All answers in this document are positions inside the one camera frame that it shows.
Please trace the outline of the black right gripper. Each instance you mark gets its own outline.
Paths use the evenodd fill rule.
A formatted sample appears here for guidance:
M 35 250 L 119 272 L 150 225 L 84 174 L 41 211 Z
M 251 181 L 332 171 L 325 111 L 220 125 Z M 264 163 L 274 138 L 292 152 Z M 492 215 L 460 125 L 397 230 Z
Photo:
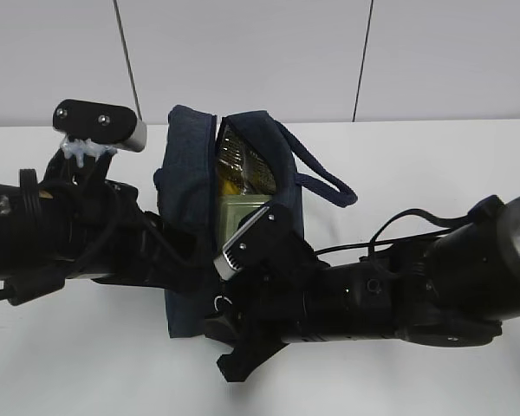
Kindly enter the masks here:
M 207 338 L 232 347 L 217 360 L 225 381 L 246 381 L 287 346 L 283 330 L 303 319 L 303 292 L 325 266 L 304 238 L 292 233 L 260 263 L 224 285 L 218 310 L 204 320 L 204 332 Z

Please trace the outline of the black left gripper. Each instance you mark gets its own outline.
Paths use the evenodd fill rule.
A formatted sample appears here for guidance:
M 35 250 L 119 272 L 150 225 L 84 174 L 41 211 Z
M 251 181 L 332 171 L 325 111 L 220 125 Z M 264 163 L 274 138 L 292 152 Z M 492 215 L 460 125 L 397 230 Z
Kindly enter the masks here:
M 200 289 L 208 275 L 203 242 L 142 211 L 134 187 L 115 183 L 114 189 L 120 214 L 90 261 L 90 279 L 114 286 Z

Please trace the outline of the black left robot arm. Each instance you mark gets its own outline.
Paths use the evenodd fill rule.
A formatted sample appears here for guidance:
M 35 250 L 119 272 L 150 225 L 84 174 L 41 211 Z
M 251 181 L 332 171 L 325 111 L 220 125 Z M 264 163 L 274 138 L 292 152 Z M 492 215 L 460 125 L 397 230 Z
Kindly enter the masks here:
M 0 281 L 52 276 L 98 284 L 189 293 L 205 267 L 177 248 L 185 239 L 158 215 L 142 211 L 138 190 L 96 179 L 77 185 L 38 182 L 20 171 L 17 186 L 0 185 Z

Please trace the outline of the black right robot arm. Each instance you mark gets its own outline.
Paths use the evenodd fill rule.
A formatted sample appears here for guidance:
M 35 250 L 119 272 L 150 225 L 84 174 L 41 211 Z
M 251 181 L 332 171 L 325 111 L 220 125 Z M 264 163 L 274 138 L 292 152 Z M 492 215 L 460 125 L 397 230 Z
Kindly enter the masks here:
M 269 204 L 251 216 L 215 260 L 221 291 L 206 337 L 230 347 L 218 358 L 229 382 L 245 381 L 289 344 L 400 340 L 473 348 L 520 317 L 520 197 L 491 195 L 463 217 L 413 215 L 433 233 L 381 243 L 354 263 L 322 261 Z

